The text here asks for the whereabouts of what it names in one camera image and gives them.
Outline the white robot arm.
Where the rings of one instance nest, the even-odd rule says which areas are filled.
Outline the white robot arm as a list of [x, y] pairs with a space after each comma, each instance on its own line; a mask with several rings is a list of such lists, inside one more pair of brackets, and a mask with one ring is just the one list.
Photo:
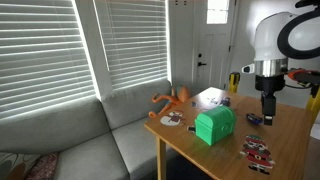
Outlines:
[[288, 68], [288, 60], [309, 60], [320, 56], [320, 0], [299, 0], [296, 8], [313, 5], [314, 10], [301, 15], [279, 12], [260, 21], [254, 39], [254, 62], [242, 68], [255, 75], [255, 89], [261, 92], [265, 125], [273, 123], [276, 115], [274, 93], [285, 86], [285, 76], [311, 89], [315, 99], [319, 91], [319, 71]]

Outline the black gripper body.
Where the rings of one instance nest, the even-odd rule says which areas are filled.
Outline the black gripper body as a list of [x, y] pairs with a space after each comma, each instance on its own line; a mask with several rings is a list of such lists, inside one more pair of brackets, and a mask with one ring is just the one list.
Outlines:
[[262, 114], [274, 116], [276, 112], [276, 97], [274, 93], [285, 86], [283, 75], [273, 77], [255, 77], [255, 89], [261, 92]]

